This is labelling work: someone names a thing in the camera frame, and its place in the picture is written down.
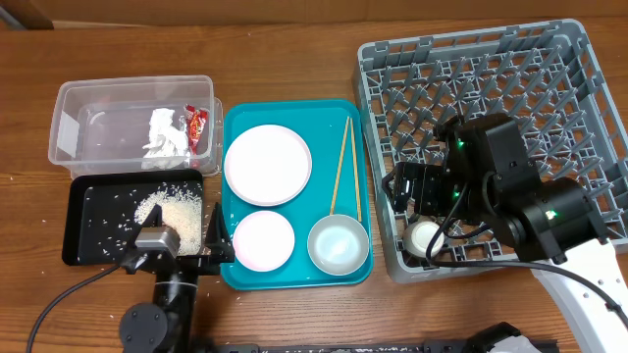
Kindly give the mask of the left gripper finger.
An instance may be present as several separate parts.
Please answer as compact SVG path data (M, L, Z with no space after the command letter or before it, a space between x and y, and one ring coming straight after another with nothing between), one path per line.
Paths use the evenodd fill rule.
M214 205L204 244L213 262L233 263L235 261L235 250L227 230L220 203Z
M127 242L127 249L157 250L161 243L162 208L155 205L149 212L140 229Z

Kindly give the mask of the rice and food scraps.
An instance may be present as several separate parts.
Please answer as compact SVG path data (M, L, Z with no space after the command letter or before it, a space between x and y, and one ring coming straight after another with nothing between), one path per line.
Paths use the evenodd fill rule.
M197 185L163 185L141 200L134 212L134 221L141 225L152 209L162 210L162 222L180 237L179 256L196 255L201 249L203 201Z

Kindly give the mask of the small pink plate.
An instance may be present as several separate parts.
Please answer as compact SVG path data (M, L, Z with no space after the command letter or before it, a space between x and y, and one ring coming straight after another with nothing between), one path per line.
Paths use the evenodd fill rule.
M257 211L236 227L233 246L237 260L247 269L266 273L281 267L295 244L289 221L273 211Z

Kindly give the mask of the white paper cup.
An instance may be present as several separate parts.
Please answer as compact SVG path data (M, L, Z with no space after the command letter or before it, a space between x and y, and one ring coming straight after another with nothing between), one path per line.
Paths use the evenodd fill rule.
M439 225L431 221L418 221L409 225L402 237L404 249L413 256L425 258L428 245L438 228Z

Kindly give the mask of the white napkin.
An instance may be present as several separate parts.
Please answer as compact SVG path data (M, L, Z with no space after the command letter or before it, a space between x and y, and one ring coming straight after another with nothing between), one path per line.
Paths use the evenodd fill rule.
M172 169L183 163L172 157L190 156L185 115L176 117L173 109L159 108L152 112L148 139L143 146L147 150L144 158L148 158L141 163L143 170Z

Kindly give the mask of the large white plate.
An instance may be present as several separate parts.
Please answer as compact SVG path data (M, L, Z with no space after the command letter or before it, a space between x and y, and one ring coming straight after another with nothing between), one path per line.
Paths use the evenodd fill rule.
M312 168L310 149L300 135L285 126L262 125L231 143L224 176L241 200L273 207L295 198L308 183Z

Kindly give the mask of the grey bowl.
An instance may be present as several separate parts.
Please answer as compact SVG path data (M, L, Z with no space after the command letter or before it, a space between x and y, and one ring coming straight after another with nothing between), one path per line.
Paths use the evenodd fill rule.
M347 276L366 262L371 240L357 220L334 214L322 218L310 229L307 251L312 263L323 273Z

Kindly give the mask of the red snack wrapper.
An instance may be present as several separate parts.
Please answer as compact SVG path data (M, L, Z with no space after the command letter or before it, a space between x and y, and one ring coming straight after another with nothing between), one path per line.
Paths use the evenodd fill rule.
M192 155L197 154L197 145L209 118L209 112L204 109L196 109L194 106L184 106L184 117L188 146Z

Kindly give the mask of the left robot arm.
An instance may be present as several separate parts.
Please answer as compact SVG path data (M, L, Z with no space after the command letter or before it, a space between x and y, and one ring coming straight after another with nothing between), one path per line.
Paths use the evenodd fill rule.
M120 266L127 274L144 271L155 275L150 302L131 306L119 325L125 353L187 352L198 279L217 276L221 265L235 260L222 206L213 207L202 238L209 252L180 256L181 239L163 223L162 208L153 207L128 240Z

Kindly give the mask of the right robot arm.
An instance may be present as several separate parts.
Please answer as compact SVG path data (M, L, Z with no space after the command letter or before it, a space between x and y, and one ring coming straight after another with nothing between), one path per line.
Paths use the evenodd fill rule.
M542 284L584 352L627 349L627 284L601 213L585 188L544 181L519 127L506 114L434 128L445 144L439 166L400 162L382 181L392 209L412 203L440 217L423 258L440 268L525 268ZM512 261L444 261L434 249L454 221L480 225L512 248Z

